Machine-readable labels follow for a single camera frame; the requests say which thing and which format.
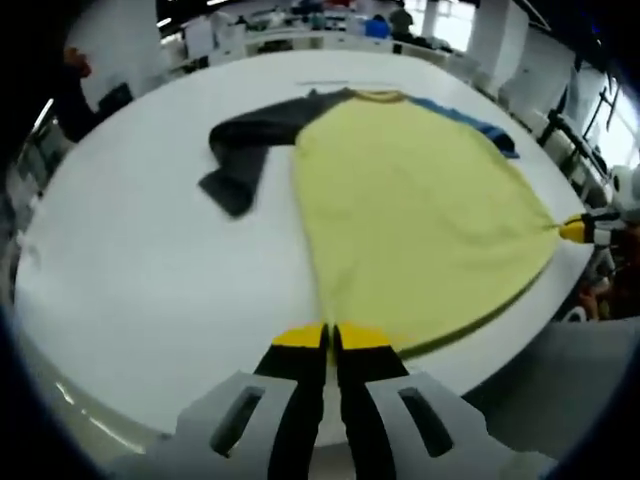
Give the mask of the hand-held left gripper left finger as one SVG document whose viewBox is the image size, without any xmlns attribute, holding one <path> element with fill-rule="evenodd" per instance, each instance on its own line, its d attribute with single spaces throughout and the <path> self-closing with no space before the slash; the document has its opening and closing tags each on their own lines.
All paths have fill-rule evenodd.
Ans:
<svg viewBox="0 0 640 480">
<path fill-rule="evenodd" d="M 175 479 L 305 479 L 324 412 L 329 333 L 277 336 L 251 373 L 236 372 L 178 417 Z"/>
</svg>

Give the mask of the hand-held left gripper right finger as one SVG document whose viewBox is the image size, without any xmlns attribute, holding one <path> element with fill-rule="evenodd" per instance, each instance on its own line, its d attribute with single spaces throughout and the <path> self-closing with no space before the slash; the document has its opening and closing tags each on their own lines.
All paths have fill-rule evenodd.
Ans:
<svg viewBox="0 0 640 480">
<path fill-rule="evenodd" d="M 389 340 L 333 328 L 340 413 L 359 479 L 486 479 L 484 416 L 426 373 L 411 374 Z"/>
</svg>

